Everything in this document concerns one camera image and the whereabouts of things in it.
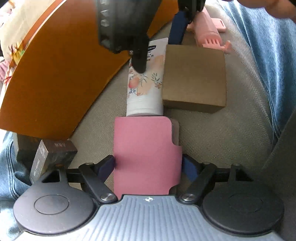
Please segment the person's right hand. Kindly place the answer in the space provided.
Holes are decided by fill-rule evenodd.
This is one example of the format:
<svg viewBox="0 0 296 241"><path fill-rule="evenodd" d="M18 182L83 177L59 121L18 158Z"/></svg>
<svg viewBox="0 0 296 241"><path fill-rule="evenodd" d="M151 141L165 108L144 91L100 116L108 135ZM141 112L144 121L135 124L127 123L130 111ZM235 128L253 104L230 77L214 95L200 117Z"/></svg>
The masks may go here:
<svg viewBox="0 0 296 241"><path fill-rule="evenodd" d="M291 19L295 22L295 5L288 0L240 0L248 8L264 8L271 16L278 19Z"/></svg>

